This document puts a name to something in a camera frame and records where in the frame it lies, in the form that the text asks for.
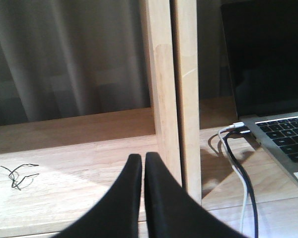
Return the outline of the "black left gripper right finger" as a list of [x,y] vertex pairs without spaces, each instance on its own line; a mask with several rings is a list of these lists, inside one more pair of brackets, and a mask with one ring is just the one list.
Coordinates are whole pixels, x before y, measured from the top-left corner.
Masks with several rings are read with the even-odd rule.
[[145,162],[145,210],[150,238],[241,238],[179,185],[157,152]]

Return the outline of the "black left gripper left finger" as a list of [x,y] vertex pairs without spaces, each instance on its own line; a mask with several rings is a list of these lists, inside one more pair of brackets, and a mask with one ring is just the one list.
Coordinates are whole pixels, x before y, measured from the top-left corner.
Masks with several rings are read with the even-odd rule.
[[142,161],[129,155],[121,173],[91,210],[56,238],[137,238]]

